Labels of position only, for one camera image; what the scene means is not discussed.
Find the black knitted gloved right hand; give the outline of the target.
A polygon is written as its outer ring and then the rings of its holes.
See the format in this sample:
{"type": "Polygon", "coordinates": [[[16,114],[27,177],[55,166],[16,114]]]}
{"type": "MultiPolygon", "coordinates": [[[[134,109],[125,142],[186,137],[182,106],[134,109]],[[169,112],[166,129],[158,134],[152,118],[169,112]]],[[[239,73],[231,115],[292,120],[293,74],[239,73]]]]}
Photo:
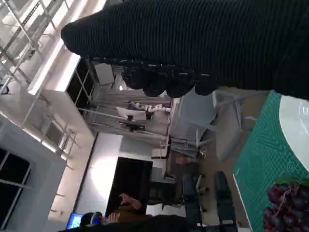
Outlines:
{"type": "Polygon", "coordinates": [[[127,0],[68,23],[61,38],[149,97],[236,87],[309,98],[306,0],[127,0]]]}

